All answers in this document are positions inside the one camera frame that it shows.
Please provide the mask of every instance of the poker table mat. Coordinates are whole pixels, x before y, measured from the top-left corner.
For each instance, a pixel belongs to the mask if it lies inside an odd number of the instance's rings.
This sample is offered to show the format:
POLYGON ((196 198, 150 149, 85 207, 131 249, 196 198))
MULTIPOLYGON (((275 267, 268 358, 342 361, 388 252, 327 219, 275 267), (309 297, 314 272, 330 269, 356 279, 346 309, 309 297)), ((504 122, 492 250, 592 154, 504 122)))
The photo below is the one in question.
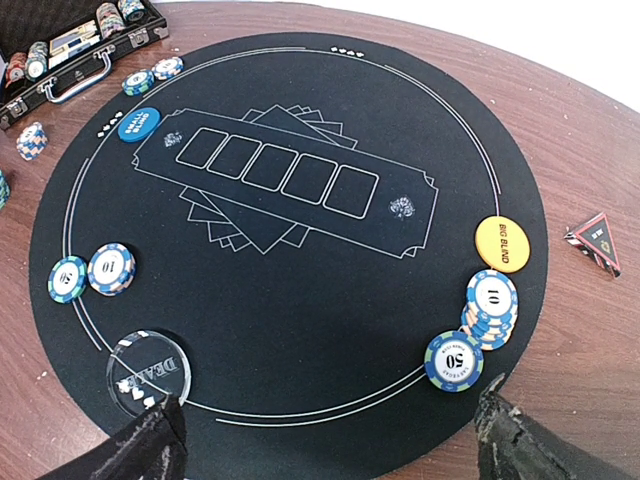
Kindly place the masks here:
POLYGON ((463 85, 380 44, 282 33, 183 59, 178 77, 107 103, 45 190, 30 292, 60 381, 114 433, 131 418, 108 393, 109 350, 140 329, 176 340, 193 376, 189 478, 364 479, 428 453, 511 373, 542 308, 547 230, 518 146, 463 85), (118 122, 143 107, 162 123, 122 142, 118 122), (221 137, 232 154, 216 156, 221 137), (518 323, 475 386, 446 393, 425 348, 459 327, 487 268, 474 232, 497 213, 531 243, 510 275, 518 323), (53 264, 109 242, 135 255, 130 289, 54 304, 53 264))

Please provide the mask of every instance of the poker chip stack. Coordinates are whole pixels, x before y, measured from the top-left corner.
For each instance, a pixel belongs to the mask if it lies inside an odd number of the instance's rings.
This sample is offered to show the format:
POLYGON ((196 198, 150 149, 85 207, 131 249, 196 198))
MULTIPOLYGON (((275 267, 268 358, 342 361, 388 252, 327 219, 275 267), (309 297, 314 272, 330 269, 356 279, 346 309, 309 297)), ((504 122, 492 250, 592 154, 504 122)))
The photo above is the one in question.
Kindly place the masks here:
POLYGON ((518 319, 518 292, 503 273, 482 270, 467 285, 467 304, 461 329, 480 342, 482 350, 502 348, 511 338, 518 319))
POLYGON ((91 288, 105 297, 115 297, 133 283, 136 260, 124 245, 108 243, 91 257, 88 275, 91 288))
POLYGON ((14 53, 9 59, 9 66, 7 67, 6 79, 7 87, 18 80, 21 80, 25 76, 27 69, 27 54, 23 52, 14 53))
POLYGON ((45 42, 36 42, 29 48, 27 56, 26 76, 32 82, 47 73, 49 48, 45 42))
POLYGON ((11 189, 9 188, 9 182, 7 178, 0 170, 0 210, 2 210, 7 202, 9 201, 9 197, 11 196, 11 189))
POLYGON ((125 29, 124 20, 120 16, 118 7, 113 3, 105 2, 100 5, 96 11, 96 17, 98 18, 103 40, 125 29))
POLYGON ((18 153, 27 161, 38 158, 48 144, 49 139, 40 122, 35 122, 25 128, 16 140, 18 153))
POLYGON ((124 19, 129 22, 138 22, 144 18, 145 6, 140 0, 118 0, 118 8, 124 19))
POLYGON ((134 95, 142 95, 143 93, 151 90, 155 78, 151 70, 139 70, 132 73, 122 82, 122 89, 124 93, 133 97, 134 95))

